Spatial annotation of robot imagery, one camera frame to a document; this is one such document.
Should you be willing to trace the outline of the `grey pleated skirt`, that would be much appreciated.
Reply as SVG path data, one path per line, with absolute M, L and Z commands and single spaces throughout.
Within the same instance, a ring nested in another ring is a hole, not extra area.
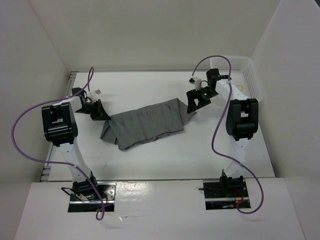
M 105 121 L 100 139 L 127 151 L 184 130 L 197 113 L 187 113 L 188 106 L 174 98 L 157 104 L 114 114 Z

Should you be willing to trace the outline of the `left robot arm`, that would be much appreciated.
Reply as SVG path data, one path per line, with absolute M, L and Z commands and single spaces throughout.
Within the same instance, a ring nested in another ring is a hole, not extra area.
M 79 200 L 96 200 L 100 188 L 86 165 L 77 143 L 79 134 L 74 113 L 87 114 L 93 121 L 110 120 L 99 95 L 99 89 L 85 91 L 41 108 L 44 136 L 62 154 L 72 176 L 71 191 Z

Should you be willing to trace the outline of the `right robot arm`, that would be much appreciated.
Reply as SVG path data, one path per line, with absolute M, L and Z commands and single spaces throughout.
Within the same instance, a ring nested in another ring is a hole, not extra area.
M 187 113 L 191 114 L 211 103 L 211 99 L 220 96 L 226 100 L 226 109 L 222 117 L 226 117 L 225 129 L 230 136 L 230 150 L 228 155 L 213 152 L 221 157 L 231 160 L 231 164 L 222 171 L 219 179 L 219 192 L 225 196 L 231 196 L 243 186 L 243 174 L 247 169 L 243 162 L 249 141 L 258 131 L 259 102 L 255 98 L 249 98 L 243 94 L 232 82 L 229 75 L 221 75 L 217 68 L 206 72 L 206 80 L 191 77 L 189 82 L 194 89 L 186 93 Z

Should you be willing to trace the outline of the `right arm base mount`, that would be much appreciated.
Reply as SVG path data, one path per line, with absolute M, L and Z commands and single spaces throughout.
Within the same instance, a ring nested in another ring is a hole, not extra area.
M 206 210 L 250 209 L 251 203 L 243 179 L 203 181 L 199 188 L 204 194 Z

